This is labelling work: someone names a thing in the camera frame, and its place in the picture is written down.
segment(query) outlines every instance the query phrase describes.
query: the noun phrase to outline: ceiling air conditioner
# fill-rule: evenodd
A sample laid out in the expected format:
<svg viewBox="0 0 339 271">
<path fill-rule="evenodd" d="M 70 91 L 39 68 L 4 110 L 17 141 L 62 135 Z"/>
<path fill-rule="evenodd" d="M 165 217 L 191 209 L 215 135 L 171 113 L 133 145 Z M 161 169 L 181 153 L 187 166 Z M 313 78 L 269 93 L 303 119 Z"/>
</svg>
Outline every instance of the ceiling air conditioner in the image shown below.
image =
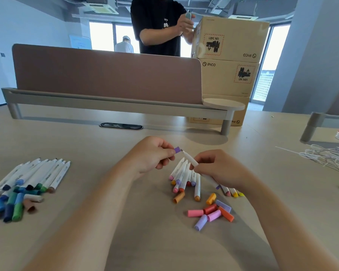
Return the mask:
<svg viewBox="0 0 339 271">
<path fill-rule="evenodd" d="M 90 1 L 91 0 L 87 0 L 84 4 L 96 13 L 119 14 L 115 9 L 115 0 L 101 0 L 101 2 Z"/>
</svg>

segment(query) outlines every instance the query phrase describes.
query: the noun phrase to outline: floor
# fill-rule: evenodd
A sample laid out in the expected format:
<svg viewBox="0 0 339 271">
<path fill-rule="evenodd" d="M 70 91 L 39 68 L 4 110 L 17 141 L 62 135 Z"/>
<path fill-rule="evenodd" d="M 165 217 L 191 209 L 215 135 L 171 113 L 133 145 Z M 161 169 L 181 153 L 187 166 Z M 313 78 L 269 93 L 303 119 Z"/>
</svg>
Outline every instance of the floor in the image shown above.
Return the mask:
<svg viewBox="0 0 339 271">
<path fill-rule="evenodd" d="M 262 109 L 263 109 L 262 104 L 249 103 L 249 105 L 247 106 L 247 110 L 262 111 Z"/>
</svg>

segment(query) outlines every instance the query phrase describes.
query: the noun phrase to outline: green marker cap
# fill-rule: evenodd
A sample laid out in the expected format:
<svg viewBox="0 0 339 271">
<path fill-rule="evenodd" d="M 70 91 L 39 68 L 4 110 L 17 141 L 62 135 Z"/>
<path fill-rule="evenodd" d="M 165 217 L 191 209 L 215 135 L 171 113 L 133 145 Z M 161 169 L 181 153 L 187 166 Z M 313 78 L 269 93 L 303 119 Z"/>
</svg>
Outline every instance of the green marker cap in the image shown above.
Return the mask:
<svg viewBox="0 0 339 271">
<path fill-rule="evenodd" d="M 18 222 L 23 217 L 23 204 L 17 203 L 14 206 L 14 213 L 13 213 L 13 222 Z"/>
</svg>

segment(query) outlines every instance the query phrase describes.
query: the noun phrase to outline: white marker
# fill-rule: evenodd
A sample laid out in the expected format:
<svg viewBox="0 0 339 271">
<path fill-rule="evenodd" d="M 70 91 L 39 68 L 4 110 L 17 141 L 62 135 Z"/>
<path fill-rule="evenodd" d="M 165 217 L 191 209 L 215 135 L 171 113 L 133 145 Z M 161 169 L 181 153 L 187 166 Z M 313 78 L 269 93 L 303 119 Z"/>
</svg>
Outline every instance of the white marker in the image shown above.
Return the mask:
<svg viewBox="0 0 339 271">
<path fill-rule="evenodd" d="M 201 200 L 201 174 L 196 173 L 196 186 L 194 187 L 194 200 L 199 202 Z"/>
<path fill-rule="evenodd" d="M 47 188 L 54 182 L 55 178 L 62 170 L 64 164 L 65 161 L 61 161 L 58 163 L 58 165 L 55 165 L 56 166 L 55 170 L 50 174 L 49 178 L 43 183 L 44 191 L 46 191 Z"/>
<path fill-rule="evenodd" d="M 48 188 L 48 192 L 49 193 L 54 193 L 55 190 L 57 189 L 60 181 L 63 179 L 65 173 L 68 171 L 68 168 L 70 166 L 70 161 L 68 161 L 64 167 L 62 168 L 62 170 L 59 172 L 58 176 L 55 178 L 54 182 L 50 185 L 50 187 Z"/>
<path fill-rule="evenodd" d="M 222 188 L 222 191 L 225 193 L 226 196 L 231 197 L 231 193 L 230 193 L 230 190 L 228 189 L 228 187 L 221 185 L 221 188 Z"/>
<path fill-rule="evenodd" d="M 188 161 L 186 160 L 186 161 L 182 164 L 180 170 L 178 171 L 178 173 L 177 173 L 177 175 L 176 175 L 176 184 L 181 184 L 181 181 L 182 181 L 182 179 L 183 179 L 183 175 L 184 175 L 185 172 L 186 172 L 187 164 L 188 164 Z"/>
<path fill-rule="evenodd" d="M 182 166 L 182 164 L 183 164 L 184 162 L 185 162 L 185 157 L 183 157 L 183 158 L 180 160 L 180 162 L 177 164 L 176 168 L 172 171 L 171 175 L 169 176 L 169 180 L 170 180 L 170 181 L 172 181 L 172 180 L 175 178 L 175 176 L 176 176 L 178 170 L 180 170 L 180 168 L 181 168 L 181 166 Z"/>
<path fill-rule="evenodd" d="M 10 179 L 5 183 L 2 189 L 9 190 L 11 187 L 15 185 L 16 180 L 22 177 L 27 171 L 36 166 L 38 163 L 40 163 L 40 158 L 32 162 L 27 162 L 26 164 L 23 164 L 21 168 L 10 177 Z"/>
<path fill-rule="evenodd" d="M 235 188 L 229 188 L 229 190 L 235 198 L 237 198 L 239 196 Z"/>
<path fill-rule="evenodd" d="M 185 151 L 183 151 L 182 149 L 181 149 L 181 151 L 182 151 L 182 153 L 185 155 L 185 158 L 194 166 L 194 167 L 196 167 L 196 166 L 198 166 L 199 165 L 199 163 L 198 162 L 196 162 L 196 160 L 194 159 L 194 158 L 192 158 L 191 156 L 190 156 L 190 154 L 188 154 L 188 153 L 186 153 Z M 216 189 L 219 189 L 221 186 L 214 180 L 214 178 L 213 177 L 211 177 L 211 176 L 208 176 L 208 175 L 202 175 L 204 178 L 206 178 Z"/>
<path fill-rule="evenodd" d="M 45 164 L 43 164 L 32 176 L 29 180 L 25 182 L 23 187 L 25 187 L 27 190 L 32 190 L 34 187 L 36 187 L 37 183 L 42 180 L 46 174 L 49 173 L 51 168 L 55 165 L 57 162 L 57 159 L 47 161 Z"/>
<path fill-rule="evenodd" d="M 29 171 L 27 171 L 22 177 L 20 177 L 18 180 L 15 181 L 16 185 L 23 185 L 28 179 L 30 179 L 31 176 L 34 175 L 34 173 L 36 171 L 39 170 L 39 168 L 41 168 L 42 165 L 44 165 L 46 162 L 48 161 L 48 159 L 45 159 L 44 161 L 41 161 L 40 163 L 38 163 L 36 166 L 34 166 L 33 168 L 31 168 Z"/>
<path fill-rule="evenodd" d="M 9 174 L 7 174 L 1 181 L 0 181 L 0 189 L 4 186 L 4 184 L 10 179 L 10 177 L 17 172 L 24 164 L 19 164 L 15 167 Z"/>
<path fill-rule="evenodd" d="M 196 185 L 196 178 L 197 178 L 197 173 L 192 170 L 192 175 L 191 175 L 191 185 L 194 187 Z"/>
<path fill-rule="evenodd" d="M 185 174 L 183 175 L 183 178 L 182 178 L 182 181 L 181 181 L 181 184 L 180 184 L 180 188 L 179 188 L 179 191 L 180 191 L 180 192 L 185 191 L 185 189 L 186 189 L 186 184 L 187 184 L 187 179 L 188 179 L 189 177 L 191 177 L 192 171 L 190 170 L 190 165 L 191 165 L 190 163 L 188 163 L 188 164 L 186 165 Z"/>
</svg>

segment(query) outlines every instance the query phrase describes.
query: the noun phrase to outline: hand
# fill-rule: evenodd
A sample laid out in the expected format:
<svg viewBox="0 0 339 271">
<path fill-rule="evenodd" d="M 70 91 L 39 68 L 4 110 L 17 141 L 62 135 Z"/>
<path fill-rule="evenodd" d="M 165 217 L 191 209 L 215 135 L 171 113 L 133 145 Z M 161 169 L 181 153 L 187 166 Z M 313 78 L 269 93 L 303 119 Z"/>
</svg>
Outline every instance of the hand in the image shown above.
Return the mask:
<svg viewBox="0 0 339 271">
<path fill-rule="evenodd" d="M 186 14 L 184 13 L 179 17 L 176 27 L 178 28 L 180 35 L 182 35 L 182 33 L 188 31 L 188 29 L 193 29 L 193 22 L 186 18 Z"/>
<path fill-rule="evenodd" d="M 138 176 L 153 168 L 162 169 L 175 160 L 174 147 L 162 138 L 149 136 L 136 144 L 122 159 Z"/>
<path fill-rule="evenodd" d="M 208 150 L 194 159 L 199 163 L 194 172 L 212 176 L 219 184 L 242 191 L 254 179 L 252 173 L 223 150 Z"/>
</svg>

